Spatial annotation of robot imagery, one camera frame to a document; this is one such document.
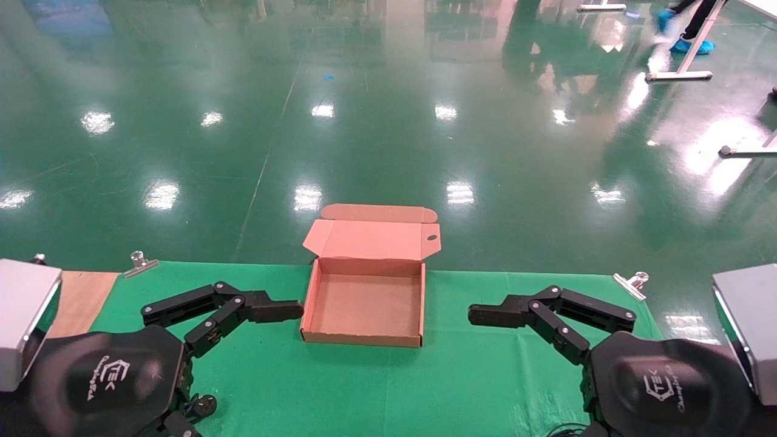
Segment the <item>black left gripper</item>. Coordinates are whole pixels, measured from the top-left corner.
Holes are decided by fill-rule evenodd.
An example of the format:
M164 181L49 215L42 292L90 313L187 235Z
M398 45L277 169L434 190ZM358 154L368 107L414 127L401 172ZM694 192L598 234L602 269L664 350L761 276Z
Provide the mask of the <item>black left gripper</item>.
M304 307L217 282L147 304L141 315L147 327L136 332L62 337L42 347L24 380L25 435L184 436L184 345L200 359L245 321L300 320ZM197 316L206 320L184 345L163 328Z

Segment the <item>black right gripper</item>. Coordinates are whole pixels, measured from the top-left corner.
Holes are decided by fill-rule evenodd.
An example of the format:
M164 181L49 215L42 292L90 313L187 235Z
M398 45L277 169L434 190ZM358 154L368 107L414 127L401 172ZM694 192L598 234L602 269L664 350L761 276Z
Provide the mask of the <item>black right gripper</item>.
M564 317L608 333L633 332L636 323L631 310L556 285L468 309L472 325L528 327L572 365L588 357L585 410L604 435L739 436L744 431L754 395L727 347L618 332L590 352L590 342Z

